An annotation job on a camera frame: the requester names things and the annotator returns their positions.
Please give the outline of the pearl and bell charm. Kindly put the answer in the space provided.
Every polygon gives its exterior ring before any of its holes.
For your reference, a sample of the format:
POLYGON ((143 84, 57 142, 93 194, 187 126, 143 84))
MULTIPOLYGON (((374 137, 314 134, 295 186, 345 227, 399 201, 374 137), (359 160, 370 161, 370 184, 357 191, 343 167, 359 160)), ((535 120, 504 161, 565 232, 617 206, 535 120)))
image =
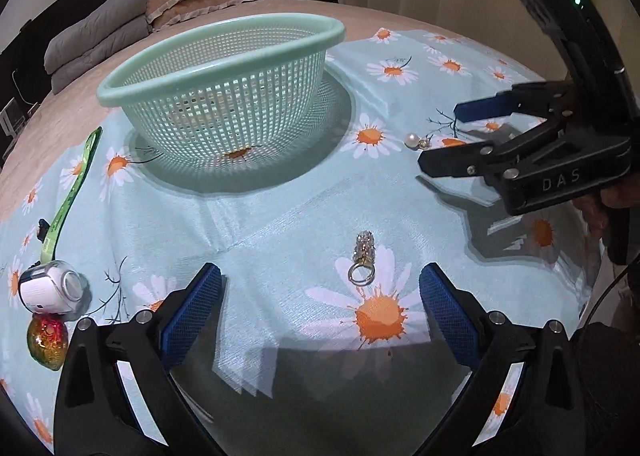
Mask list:
POLYGON ((405 147, 413 151, 427 151, 432 147, 433 136, 432 135, 418 135, 417 133, 410 132, 405 136, 405 147))

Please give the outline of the red green glass charm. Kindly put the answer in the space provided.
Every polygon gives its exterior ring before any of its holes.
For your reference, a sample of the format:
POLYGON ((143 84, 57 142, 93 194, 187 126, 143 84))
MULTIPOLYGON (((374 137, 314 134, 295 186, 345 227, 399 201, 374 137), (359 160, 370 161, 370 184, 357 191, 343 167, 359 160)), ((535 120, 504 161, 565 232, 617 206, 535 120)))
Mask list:
POLYGON ((61 369, 68 349, 67 327, 61 317, 34 314, 26 340, 29 354, 38 364, 53 372, 61 369))

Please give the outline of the daisy print blue cloth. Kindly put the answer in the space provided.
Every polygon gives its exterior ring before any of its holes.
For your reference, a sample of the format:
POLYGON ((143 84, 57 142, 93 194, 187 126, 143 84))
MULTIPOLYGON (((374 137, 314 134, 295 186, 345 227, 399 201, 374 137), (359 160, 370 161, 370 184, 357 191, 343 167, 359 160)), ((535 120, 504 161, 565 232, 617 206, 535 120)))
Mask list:
MULTIPOLYGON (((102 325, 218 265, 224 300, 174 376, 229 453, 408 455, 469 374, 422 307, 424 265, 513 322, 557 319, 574 331, 601 250, 572 207, 511 217, 478 179, 422 177, 407 150, 409 179, 371 164, 331 176, 320 164, 326 182, 295 189, 286 205, 238 193, 220 217, 186 223, 68 216, 56 254, 87 279, 102 325)), ((40 254, 38 221, 1 228, 1 381, 48 449, 58 373, 30 356, 16 292, 40 254)))

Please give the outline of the green plastic mesh basket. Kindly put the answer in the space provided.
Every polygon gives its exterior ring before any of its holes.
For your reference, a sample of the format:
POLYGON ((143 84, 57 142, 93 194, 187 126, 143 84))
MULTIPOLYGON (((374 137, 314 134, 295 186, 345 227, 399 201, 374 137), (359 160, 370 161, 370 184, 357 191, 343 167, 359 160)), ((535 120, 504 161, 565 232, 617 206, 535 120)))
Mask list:
POLYGON ((96 89, 160 161, 180 168, 272 164, 331 124, 326 53, 344 24, 263 13, 207 24, 135 54, 96 89))

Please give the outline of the lower beige frilled pillow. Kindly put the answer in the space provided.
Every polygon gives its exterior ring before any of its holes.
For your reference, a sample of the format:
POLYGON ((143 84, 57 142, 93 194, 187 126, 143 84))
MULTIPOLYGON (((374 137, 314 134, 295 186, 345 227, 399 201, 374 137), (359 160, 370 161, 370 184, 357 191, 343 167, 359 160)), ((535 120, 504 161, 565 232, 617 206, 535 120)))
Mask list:
POLYGON ((154 31, 159 31, 177 23, 253 1, 258 0, 182 0, 163 10, 158 16, 148 16, 148 22, 154 31))

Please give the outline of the lower grey folded blanket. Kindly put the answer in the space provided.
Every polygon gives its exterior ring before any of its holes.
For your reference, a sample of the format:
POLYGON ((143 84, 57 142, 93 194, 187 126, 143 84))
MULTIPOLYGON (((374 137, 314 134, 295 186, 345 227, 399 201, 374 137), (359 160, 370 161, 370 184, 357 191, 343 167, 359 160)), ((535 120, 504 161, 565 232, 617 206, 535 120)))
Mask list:
POLYGON ((85 72, 149 34, 150 27, 146 23, 145 16, 138 16, 134 20, 127 22, 113 33, 107 35, 96 46, 54 71, 51 75, 52 94, 59 94, 75 79, 84 75, 85 72))

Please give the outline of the grey folded blanket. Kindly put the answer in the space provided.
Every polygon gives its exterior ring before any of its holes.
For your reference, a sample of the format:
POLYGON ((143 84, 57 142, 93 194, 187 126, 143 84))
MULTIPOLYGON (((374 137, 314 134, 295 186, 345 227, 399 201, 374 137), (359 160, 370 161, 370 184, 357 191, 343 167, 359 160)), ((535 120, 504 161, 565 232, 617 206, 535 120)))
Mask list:
POLYGON ((59 94, 75 79, 84 75, 85 72, 149 34, 150 27, 146 23, 145 16, 138 16, 134 20, 127 22, 113 33, 107 35, 96 46, 54 71, 51 75, 52 94, 59 94))
POLYGON ((44 53, 48 74, 81 56, 129 21, 145 14, 146 0, 107 0, 51 39, 44 53))

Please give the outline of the upper grey folded blanket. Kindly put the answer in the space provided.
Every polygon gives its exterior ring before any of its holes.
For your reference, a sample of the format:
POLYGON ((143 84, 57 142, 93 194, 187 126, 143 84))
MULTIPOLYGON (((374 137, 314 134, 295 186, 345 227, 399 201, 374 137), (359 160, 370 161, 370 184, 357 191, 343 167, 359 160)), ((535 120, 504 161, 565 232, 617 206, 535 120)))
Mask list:
POLYGON ((44 53, 48 74, 81 56, 129 21, 145 14, 146 0, 107 0, 51 39, 44 53))

